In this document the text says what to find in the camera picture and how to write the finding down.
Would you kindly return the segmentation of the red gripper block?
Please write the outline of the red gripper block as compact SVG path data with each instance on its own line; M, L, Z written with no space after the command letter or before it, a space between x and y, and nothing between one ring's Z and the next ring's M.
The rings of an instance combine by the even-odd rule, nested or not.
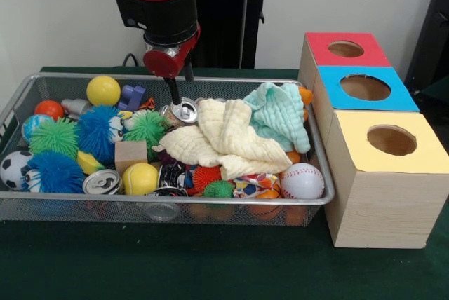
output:
M146 37L146 51L143 56L143 62L146 68L156 76L165 78L170 91L171 101L173 104L181 104L176 77L184 69L185 80L192 82L194 80L194 72L192 68L192 52L201 35L201 27L197 25L197 31L192 37L182 43L174 43L169 45L160 45L150 42Z

